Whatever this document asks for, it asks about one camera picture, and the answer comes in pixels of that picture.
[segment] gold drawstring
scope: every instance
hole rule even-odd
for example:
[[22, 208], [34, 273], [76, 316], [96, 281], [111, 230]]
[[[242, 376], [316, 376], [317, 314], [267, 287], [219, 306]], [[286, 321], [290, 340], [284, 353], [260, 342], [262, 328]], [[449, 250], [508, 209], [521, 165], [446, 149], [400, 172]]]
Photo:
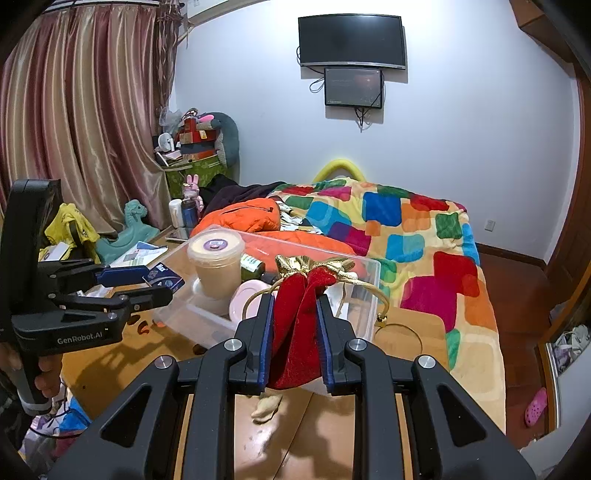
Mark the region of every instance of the gold drawstring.
[[[281, 283], [289, 276], [294, 275], [296, 273], [301, 273], [304, 276], [308, 276], [310, 271], [316, 267], [324, 267], [327, 268], [335, 277], [337, 283], [342, 282], [348, 283], [350, 285], [358, 285], [363, 288], [367, 288], [373, 295], [375, 295], [381, 302], [382, 302], [382, 312], [378, 313], [376, 326], [384, 327], [386, 325], [386, 319], [388, 315], [388, 310], [390, 309], [390, 300], [375, 285], [371, 283], [367, 283], [356, 278], [356, 275], [351, 272], [351, 270], [355, 267], [355, 262], [350, 258], [346, 257], [333, 257], [322, 262], [315, 262], [310, 257], [306, 256], [297, 256], [297, 257], [284, 257], [283, 255], [277, 255], [275, 257], [275, 263], [277, 265], [277, 270], [279, 271], [280, 279], [277, 280], [271, 287], [266, 288], [265, 290], [261, 290], [254, 295], [252, 295], [244, 304], [244, 308], [242, 309], [242, 319], [246, 318], [246, 311], [248, 306], [252, 303], [252, 301], [257, 298], [259, 295], [263, 295], [264, 293], [272, 293], [275, 291]], [[343, 285], [343, 298], [341, 299], [341, 304], [337, 311], [337, 316], [340, 313], [340, 310], [345, 302], [345, 285]]]

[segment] television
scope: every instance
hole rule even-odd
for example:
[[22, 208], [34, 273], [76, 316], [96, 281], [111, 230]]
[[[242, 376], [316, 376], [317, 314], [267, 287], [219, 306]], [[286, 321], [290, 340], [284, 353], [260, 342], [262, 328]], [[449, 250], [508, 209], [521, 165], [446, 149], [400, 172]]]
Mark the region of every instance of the television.
[[402, 19], [393, 15], [300, 17], [302, 66], [406, 68]]

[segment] pink striped curtain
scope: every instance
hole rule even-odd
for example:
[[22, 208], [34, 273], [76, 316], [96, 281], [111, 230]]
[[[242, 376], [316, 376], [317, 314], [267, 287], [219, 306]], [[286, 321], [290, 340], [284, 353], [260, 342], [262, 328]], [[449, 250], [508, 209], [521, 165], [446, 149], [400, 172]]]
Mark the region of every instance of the pink striped curtain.
[[61, 179], [99, 232], [124, 226], [138, 199], [169, 224], [164, 173], [153, 160], [157, 9], [92, 5], [37, 18], [0, 74], [0, 207], [20, 178]]
[[154, 35], [154, 103], [156, 121], [168, 107], [177, 59], [178, 28], [183, 22], [178, 0], [160, 0]]

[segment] yellow cloth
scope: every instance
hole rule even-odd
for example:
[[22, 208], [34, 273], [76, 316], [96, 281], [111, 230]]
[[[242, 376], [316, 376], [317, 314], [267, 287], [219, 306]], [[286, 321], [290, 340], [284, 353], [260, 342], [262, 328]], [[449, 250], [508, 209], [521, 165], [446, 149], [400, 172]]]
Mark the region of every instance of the yellow cloth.
[[[76, 230], [80, 242], [84, 246], [84, 250], [88, 258], [91, 258], [95, 263], [100, 263], [99, 256], [95, 251], [95, 243], [100, 238], [96, 233], [95, 228], [90, 224], [80, 210], [76, 208], [73, 203], [62, 203], [60, 209], [57, 211], [56, 217], [45, 229], [45, 235], [52, 245], [57, 245], [59, 242], [65, 242], [68, 245], [68, 250], [62, 257], [66, 259], [70, 256], [71, 251], [77, 247], [76, 241], [70, 232], [70, 222], [76, 223]], [[39, 260], [43, 258], [46, 249], [39, 252]]]

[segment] stuffed animal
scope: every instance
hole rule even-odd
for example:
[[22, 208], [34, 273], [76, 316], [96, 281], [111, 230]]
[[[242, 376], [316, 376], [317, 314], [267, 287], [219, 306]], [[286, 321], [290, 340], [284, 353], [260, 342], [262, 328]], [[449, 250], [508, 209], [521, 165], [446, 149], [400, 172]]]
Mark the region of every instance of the stuffed animal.
[[199, 195], [199, 175], [187, 175], [187, 181], [183, 184], [183, 197], [191, 198], [197, 202], [199, 212], [203, 211], [203, 199]]
[[199, 130], [217, 130], [215, 149], [225, 167], [239, 161], [240, 142], [236, 122], [225, 113], [203, 113], [197, 117]]
[[119, 234], [117, 240], [100, 238], [96, 242], [96, 252], [104, 264], [117, 260], [137, 242], [147, 242], [160, 233], [157, 228], [142, 222], [146, 215], [148, 209], [139, 200], [130, 200], [125, 204], [125, 230]]

